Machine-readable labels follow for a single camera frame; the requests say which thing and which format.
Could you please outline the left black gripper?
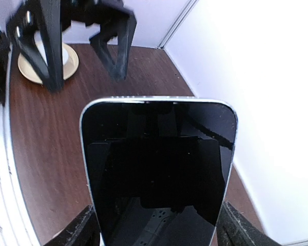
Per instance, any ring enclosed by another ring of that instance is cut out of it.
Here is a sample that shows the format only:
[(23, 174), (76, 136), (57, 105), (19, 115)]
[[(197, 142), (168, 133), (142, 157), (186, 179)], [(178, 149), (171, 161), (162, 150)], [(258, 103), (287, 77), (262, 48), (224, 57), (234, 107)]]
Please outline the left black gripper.
[(64, 86), (62, 31), (72, 21), (100, 26), (90, 45), (109, 76), (124, 80), (137, 20), (122, 1), (22, 1), (8, 18), (6, 30), (44, 87), (57, 92)]

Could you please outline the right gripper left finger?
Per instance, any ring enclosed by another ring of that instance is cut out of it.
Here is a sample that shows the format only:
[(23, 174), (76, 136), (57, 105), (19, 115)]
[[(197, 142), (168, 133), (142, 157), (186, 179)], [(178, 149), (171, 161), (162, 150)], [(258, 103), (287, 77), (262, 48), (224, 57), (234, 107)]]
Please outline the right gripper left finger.
[(93, 206), (89, 205), (45, 246), (91, 246), (100, 242), (100, 227)]

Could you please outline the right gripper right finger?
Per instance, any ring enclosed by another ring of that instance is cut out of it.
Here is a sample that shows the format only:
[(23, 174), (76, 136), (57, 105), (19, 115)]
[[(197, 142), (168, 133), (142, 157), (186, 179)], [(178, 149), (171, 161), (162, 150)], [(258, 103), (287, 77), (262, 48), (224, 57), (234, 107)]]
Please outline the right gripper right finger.
[(280, 246), (254, 227), (228, 201), (222, 204), (217, 221), (218, 245), (234, 246)]

